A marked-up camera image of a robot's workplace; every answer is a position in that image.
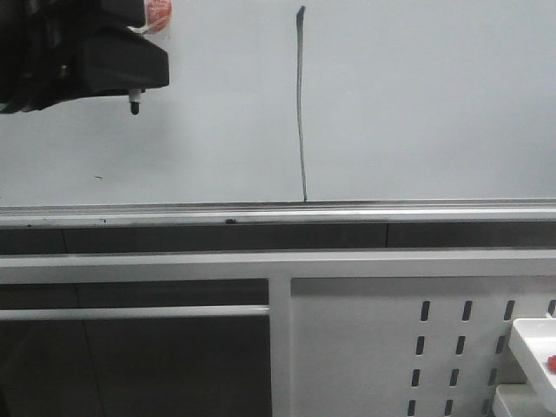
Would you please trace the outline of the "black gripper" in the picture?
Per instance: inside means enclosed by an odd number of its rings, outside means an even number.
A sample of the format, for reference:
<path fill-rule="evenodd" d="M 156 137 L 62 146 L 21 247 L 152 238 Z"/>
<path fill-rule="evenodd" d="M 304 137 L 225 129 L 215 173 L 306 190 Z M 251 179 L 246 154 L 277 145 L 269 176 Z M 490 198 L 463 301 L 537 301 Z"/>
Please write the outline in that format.
<path fill-rule="evenodd" d="M 142 1 L 3 1 L 1 111 L 169 86 L 169 55 L 132 29 Z"/>

